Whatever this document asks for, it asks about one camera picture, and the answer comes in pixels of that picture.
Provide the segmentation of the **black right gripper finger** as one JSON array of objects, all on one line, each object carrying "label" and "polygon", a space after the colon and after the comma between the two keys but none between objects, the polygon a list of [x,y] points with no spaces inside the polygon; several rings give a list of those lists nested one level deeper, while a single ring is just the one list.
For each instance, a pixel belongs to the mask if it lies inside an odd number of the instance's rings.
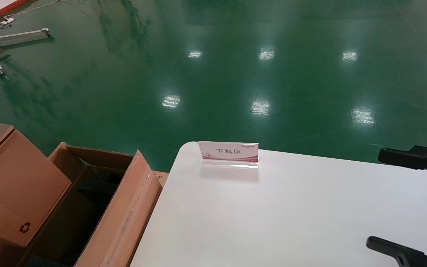
[{"label": "black right gripper finger", "polygon": [[383,148],[378,153],[378,161],[409,169],[427,170],[427,147],[414,146],[408,151]]},{"label": "black right gripper finger", "polygon": [[367,238],[366,247],[392,257],[400,267],[427,267],[427,255],[410,247],[375,236]]}]

